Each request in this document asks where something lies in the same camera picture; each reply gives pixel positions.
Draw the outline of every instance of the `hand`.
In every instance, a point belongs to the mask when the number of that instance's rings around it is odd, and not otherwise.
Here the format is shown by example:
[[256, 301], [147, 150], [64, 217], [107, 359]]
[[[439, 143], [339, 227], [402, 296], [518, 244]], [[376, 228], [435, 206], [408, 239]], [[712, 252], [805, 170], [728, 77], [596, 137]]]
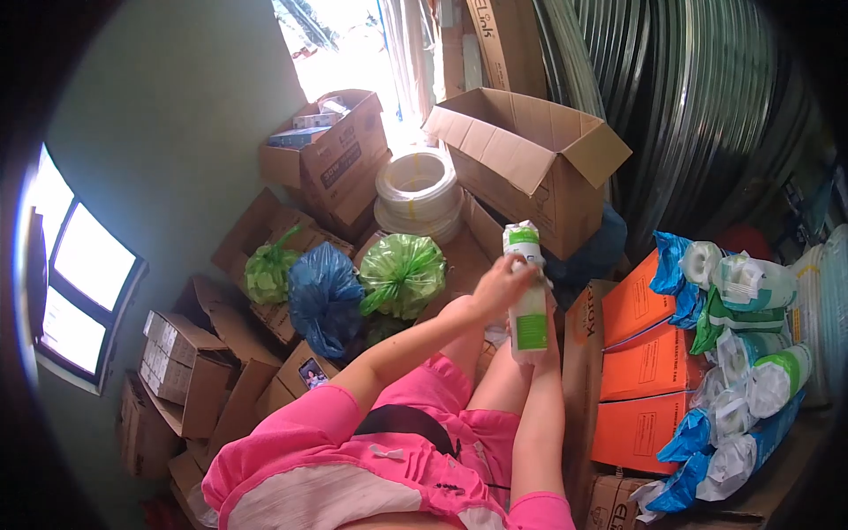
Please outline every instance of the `hand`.
[[[525, 266], [512, 271], [517, 261]], [[527, 263], [519, 254], [498, 258], [492, 268], [480, 278], [474, 289], [472, 302], [479, 317], [484, 321], [502, 315], [511, 305], [518, 302], [524, 293], [537, 281], [538, 267]]]

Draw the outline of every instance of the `green label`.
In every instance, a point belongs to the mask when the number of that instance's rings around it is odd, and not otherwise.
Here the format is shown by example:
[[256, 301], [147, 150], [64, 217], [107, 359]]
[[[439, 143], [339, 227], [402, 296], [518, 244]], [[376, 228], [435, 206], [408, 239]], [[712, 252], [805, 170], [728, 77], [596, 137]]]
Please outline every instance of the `green label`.
[[514, 245], [516, 243], [536, 243], [538, 245], [538, 233], [529, 226], [511, 229], [510, 245]]
[[548, 348], [548, 316], [524, 315], [516, 318], [518, 349]]

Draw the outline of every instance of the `orange box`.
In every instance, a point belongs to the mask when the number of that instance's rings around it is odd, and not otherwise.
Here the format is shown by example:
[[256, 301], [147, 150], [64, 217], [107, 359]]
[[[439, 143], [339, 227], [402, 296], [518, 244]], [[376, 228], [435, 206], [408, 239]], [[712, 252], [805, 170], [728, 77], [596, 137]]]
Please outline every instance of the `orange box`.
[[604, 354], [601, 401], [621, 401], [695, 390], [709, 369], [703, 355], [689, 355], [693, 334], [674, 326], [634, 348]]
[[656, 452], [672, 439], [689, 409], [691, 392], [598, 404], [592, 460], [602, 464], [671, 475], [676, 462], [660, 462]]
[[659, 265], [656, 249], [628, 274], [616, 288], [604, 296], [604, 348], [622, 343], [634, 335], [674, 315], [673, 296], [650, 290], [650, 281]]

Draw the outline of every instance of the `green plastic bag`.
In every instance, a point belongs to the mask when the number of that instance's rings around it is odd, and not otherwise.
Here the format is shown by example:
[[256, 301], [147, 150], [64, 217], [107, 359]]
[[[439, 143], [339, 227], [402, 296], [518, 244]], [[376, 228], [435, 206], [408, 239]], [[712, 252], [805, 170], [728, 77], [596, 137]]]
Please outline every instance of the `green plastic bag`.
[[280, 241], [257, 248], [244, 266], [248, 296], [257, 304], [282, 304], [288, 300], [288, 270], [302, 252], [282, 245], [299, 230], [297, 225], [283, 234]]
[[360, 283], [365, 299], [360, 313], [375, 310], [405, 321], [414, 320], [444, 289], [442, 250], [429, 237], [386, 236], [365, 254]]
[[712, 286], [706, 297], [704, 309], [698, 316], [695, 340], [689, 352], [692, 355], [698, 355], [708, 349], [715, 349], [716, 341], [726, 326], [734, 330], [734, 333], [780, 333], [784, 327], [784, 313], [783, 307], [762, 311], [729, 310], [724, 307], [718, 288]]

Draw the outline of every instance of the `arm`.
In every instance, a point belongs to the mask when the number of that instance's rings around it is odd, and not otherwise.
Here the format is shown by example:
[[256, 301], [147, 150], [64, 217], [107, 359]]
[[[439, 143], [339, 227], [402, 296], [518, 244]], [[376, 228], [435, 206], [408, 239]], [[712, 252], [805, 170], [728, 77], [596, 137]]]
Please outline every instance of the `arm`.
[[559, 344], [552, 309], [548, 309], [548, 352], [533, 368], [533, 381], [524, 404], [512, 449], [510, 496], [517, 502], [533, 492], [565, 495], [562, 485], [562, 439], [566, 407], [562, 398]]
[[397, 381], [472, 326], [482, 326], [502, 314], [527, 291], [538, 274], [534, 266], [513, 273], [517, 255], [498, 259], [480, 279], [469, 310], [450, 317], [438, 315], [367, 349], [332, 379], [350, 391], [365, 414], [382, 390]]

